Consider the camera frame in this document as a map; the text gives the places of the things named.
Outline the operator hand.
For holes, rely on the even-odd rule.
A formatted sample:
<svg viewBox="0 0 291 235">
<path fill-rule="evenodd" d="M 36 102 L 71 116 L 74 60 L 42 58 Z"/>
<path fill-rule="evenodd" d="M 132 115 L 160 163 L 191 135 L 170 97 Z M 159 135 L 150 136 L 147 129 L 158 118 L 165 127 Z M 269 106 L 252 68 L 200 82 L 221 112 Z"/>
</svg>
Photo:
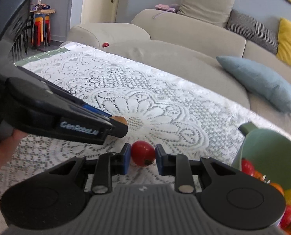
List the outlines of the operator hand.
<svg viewBox="0 0 291 235">
<path fill-rule="evenodd" d="M 27 133 L 15 129 L 9 138 L 0 142 L 0 169 L 12 159 L 21 140 L 27 136 Z"/>
</svg>

